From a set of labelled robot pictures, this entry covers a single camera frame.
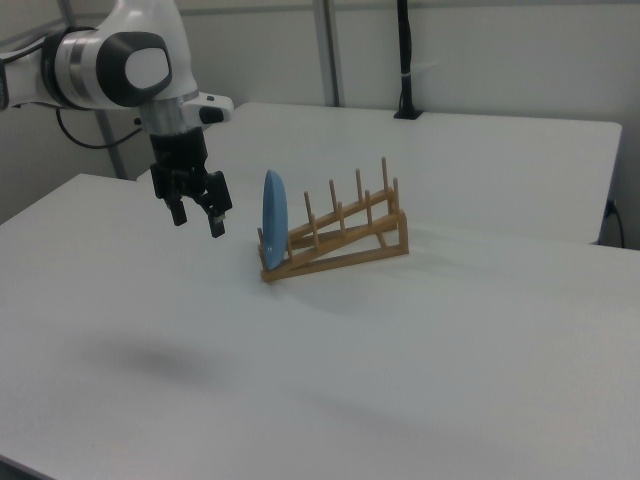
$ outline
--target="black pole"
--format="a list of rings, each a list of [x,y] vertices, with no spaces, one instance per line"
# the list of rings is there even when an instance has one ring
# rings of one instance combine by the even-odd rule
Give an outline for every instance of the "black pole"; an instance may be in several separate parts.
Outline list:
[[[422,113],[413,106],[411,88],[411,26],[407,0],[398,0],[398,35],[400,38],[400,72],[402,73],[402,93],[400,105],[394,118],[415,120]]]

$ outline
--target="white tabletop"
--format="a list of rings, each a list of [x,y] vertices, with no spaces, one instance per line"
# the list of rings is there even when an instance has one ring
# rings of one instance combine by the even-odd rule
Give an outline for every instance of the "white tabletop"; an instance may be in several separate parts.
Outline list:
[[[0,226],[0,455],[59,479],[640,471],[640,254],[409,221],[411,254],[267,285],[80,176]],[[294,207],[293,217],[304,216]]]
[[[328,206],[328,178],[352,198],[360,168],[373,191],[387,156],[413,221],[587,244],[600,233],[620,131],[603,122],[436,113],[411,122],[380,110],[249,103],[205,135],[207,168],[225,173],[232,196],[259,198],[271,168],[290,202],[311,190]]]

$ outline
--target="table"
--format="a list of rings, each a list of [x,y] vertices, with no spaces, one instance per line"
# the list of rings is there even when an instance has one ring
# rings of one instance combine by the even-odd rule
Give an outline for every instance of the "table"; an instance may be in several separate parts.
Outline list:
[[[587,244],[598,240],[620,131],[604,122],[437,113],[411,122],[380,110],[248,103],[205,135],[207,168],[225,173],[232,195],[259,198],[273,169],[290,203],[303,204],[310,190],[315,205],[329,207],[329,178],[353,199],[360,168],[375,191],[386,156],[414,222]]]
[[[409,223],[411,254],[267,285],[79,176],[0,226],[0,454],[58,479],[640,471],[640,254]],[[292,216],[304,216],[294,207]]]

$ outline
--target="blue plate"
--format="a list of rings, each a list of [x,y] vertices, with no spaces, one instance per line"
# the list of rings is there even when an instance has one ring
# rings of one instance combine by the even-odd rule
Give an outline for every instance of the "blue plate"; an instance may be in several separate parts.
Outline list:
[[[264,261],[272,270],[284,260],[287,250],[288,217],[287,195],[282,178],[269,170],[264,179],[262,197],[262,233],[264,236]]]

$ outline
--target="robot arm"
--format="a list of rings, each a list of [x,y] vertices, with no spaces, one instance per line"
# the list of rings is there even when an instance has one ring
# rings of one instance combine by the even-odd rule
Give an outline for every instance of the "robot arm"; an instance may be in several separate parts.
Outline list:
[[[139,108],[156,157],[155,193],[175,225],[182,197],[224,233],[232,207],[224,176],[207,173],[202,127],[230,120],[229,98],[200,93],[180,13],[172,0],[117,0],[97,28],[69,27],[0,54],[0,111],[24,103],[77,110]]]

